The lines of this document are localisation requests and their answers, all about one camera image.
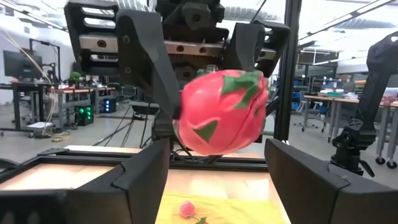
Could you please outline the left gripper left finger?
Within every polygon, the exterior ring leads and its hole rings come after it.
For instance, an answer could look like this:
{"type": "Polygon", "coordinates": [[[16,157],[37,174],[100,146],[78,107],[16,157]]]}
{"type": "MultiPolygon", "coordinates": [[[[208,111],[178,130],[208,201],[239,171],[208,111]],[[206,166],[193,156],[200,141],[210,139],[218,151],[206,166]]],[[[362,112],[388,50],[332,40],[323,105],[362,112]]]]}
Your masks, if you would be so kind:
{"type": "Polygon", "coordinates": [[[0,224],[155,224],[169,170],[168,140],[126,160],[65,160],[114,167],[76,189],[0,190],[0,224]]]}

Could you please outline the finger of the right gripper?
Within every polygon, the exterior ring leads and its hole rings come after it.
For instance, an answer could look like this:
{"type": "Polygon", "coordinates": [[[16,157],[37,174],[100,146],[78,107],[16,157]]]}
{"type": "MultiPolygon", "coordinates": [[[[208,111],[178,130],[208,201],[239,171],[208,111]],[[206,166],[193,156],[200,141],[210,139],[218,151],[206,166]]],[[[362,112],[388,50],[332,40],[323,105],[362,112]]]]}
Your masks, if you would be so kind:
{"type": "Polygon", "coordinates": [[[254,71],[265,36],[263,25],[236,23],[233,36],[223,52],[222,69],[254,71]]]}
{"type": "Polygon", "coordinates": [[[116,37],[121,78],[142,89],[168,118],[179,119],[180,87],[164,44],[160,14],[120,10],[116,37]]]}

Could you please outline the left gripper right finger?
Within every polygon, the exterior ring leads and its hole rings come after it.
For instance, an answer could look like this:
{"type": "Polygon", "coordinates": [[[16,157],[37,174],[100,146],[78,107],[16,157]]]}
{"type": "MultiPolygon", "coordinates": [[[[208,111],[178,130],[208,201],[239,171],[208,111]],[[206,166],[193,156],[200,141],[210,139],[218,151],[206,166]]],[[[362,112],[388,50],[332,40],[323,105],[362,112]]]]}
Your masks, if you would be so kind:
{"type": "Polygon", "coordinates": [[[398,190],[277,139],[264,156],[292,224],[398,224],[398,190]]]}

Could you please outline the pink toy dragon fruit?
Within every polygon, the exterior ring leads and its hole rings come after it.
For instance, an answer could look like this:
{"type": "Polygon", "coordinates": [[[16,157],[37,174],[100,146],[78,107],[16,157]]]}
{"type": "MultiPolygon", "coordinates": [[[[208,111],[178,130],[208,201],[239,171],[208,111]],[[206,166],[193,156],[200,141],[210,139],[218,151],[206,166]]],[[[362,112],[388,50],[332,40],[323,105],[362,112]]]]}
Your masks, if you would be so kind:
{"type": "Polygon", "coordinates": [[[267,97],[267,78],[258,70],[210,72],[184,86],[174,131],[184,146],[199,154],[232,153],[261,135],[267,97]]]}

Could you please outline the pink toy peach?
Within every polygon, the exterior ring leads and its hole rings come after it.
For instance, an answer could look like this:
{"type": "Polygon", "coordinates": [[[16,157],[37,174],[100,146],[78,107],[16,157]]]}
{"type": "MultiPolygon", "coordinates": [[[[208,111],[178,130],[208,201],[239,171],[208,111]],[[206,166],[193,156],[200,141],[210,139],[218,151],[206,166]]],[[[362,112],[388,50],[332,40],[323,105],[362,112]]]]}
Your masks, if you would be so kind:
{"type": "Polygon", "coordinates": [[[180,206],[179,214],[181,217],[189,219],[195,215],[195,206],[190,201],[185,201],[180,206]]]}

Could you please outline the computer with blue lights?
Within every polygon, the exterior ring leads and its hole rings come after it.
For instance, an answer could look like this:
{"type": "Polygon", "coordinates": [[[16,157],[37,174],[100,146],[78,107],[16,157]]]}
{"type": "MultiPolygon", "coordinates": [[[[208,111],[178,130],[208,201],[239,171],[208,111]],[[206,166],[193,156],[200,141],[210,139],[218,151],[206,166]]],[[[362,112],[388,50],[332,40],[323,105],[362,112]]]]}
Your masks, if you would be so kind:
{"type": "Polygon", "coordinates": [[[103,113],[113,113],[116,111],[116,108],[117,101],[115,98],[103,100],[103,113]]]}

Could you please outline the small green plant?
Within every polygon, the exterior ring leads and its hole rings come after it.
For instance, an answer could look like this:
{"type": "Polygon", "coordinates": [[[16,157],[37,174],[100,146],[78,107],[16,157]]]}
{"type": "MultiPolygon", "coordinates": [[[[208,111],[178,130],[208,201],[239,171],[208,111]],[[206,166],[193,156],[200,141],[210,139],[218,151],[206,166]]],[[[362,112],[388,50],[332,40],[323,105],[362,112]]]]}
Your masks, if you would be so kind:
{"type": "Polygon", "coordinates": [[[78,86],[80,83],[81,74],[79,72],[71,72],[68,83],[70,85],[78,86]]]}

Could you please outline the computer with green lights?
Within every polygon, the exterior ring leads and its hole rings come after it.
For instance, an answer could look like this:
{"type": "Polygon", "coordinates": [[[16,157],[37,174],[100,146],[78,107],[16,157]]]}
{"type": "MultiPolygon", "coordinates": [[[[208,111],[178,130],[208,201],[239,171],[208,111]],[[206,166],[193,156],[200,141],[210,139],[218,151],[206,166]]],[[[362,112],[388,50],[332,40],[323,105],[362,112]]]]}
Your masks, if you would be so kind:
{"type": "Polygon", "coordinates": [[[77,126],[87,126],[92,124],[93,121],[93,107],[91,105],[75,107],[75,123],[77,126]]]}

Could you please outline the yellow cloth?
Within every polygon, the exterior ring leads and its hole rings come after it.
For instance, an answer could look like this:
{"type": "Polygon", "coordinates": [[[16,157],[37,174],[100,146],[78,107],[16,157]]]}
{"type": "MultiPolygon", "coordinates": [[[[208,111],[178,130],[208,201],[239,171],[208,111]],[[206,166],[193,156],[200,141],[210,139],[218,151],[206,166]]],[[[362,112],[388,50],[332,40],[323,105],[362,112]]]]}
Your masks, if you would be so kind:
{"type": "Polygon", "coordinates": [[[196,224],[201,217],[209,224],[290,224],[270,201],[184,194],[163,195],[155,224],[196,224]],[[179,214],[185,201],[195,206],[195,215],[189,219],[179,214]]]}

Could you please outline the wooden top office desk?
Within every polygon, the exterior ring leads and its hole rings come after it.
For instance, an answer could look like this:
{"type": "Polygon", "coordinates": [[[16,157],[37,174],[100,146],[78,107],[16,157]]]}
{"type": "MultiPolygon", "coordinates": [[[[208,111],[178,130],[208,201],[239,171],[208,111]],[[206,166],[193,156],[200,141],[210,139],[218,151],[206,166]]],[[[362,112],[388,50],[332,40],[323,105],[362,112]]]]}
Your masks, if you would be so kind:
{"type": "Polygon", "coordinates": [[[30,82],[14,82],[10,84],[0,83],[0,90],[12,90],[12,94],[14,97],[14,120],[15,120],[15,128],[0,128],[0,136],[4,136],[5,131],[10,132],[20,132],[20,133],[30,133],[33,136],[33,130],[30,129],[22,129],[21,126],[21,113],[19,109],[20,102],[20,93],[21,92],[37,92],[39,95],[39,99],[33,99],[33,118],[36,119],[36,112],[39,112],[38,119],[40,122],[47,122],[47,119],[44,117],[44,92],[48,90],[51,99],[59,97],[58,107],[59,112],[62,112],[63,106],[65,109],[73,108],[74,106],[87,105],[91,103],[90,99],[87,100],[79,100],[76,102],[67,102],[62,103],[62,96],[67,94],[76,94],[76,93],[86,93],[88,96],[92,92],[97,94],[97,91],[100,90],[115,90],[115,88],[80,88],[80,89],[57,89],[50,87],[48,83],[30,83],[30,82]]]}
{"type": "MultiPolygon", "coordinates": [[[[326,139],[327,142],[331,141],[332,137],[337,137],[339,133],[338,121],[341,117],[341,108],[343,103],[351,103],[358,104],[359,100],[348,99],[348,98],[334,98],[330,96],[313,96],[313,95],[305,95],[304,100],[300,103],[300,110],[304,110],[303,112],[303,121],[299,123],[301,125],[301,131],[304,132],[306,128],[317,128],[315,125],[309,125],[308,119],[310,119],[308,112],[310,111],[310,104],[312,100],[315,100],[317,103],[321,101],[330,102],[331,113],[329,119],[329,136],[326,139]]],[[[396,153],[396,147],[398,145],[398,101],[391,103],[390,105],[385,105],[381,103],[382,107],[382,120],[381,127],[379,130],[377,146],[376,146],[376,159],[375,161],[379,165],[386,164],[389,169],[395,169],[398,167],[398,163],[394,160],[394,154],[396,153]],[[388,147],[387,147],[387,160],[382,157],[382,152],[384,149],[384,144],[386,143],[386,135],[387,135],[387,127],[389,124],[389,116],[393,113],[392,116],[392,124],[391,124],[391,133],[388,139],[388,147]]],[[[320,120],[320,118],[311,117],[311,119],[320,120]]]]}

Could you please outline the black monitor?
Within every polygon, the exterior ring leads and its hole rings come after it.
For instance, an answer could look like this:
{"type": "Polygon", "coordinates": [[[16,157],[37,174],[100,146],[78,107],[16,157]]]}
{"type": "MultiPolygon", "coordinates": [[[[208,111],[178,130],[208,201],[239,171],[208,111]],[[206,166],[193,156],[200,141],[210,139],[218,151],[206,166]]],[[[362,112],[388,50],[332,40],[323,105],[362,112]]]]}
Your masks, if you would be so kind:
{"type": "Polygon", "coordinates": [[[41,71],[32,63],[26,54],[20,52],[3,51],[4,74],[18,79],[42,77],[41,71]]]}

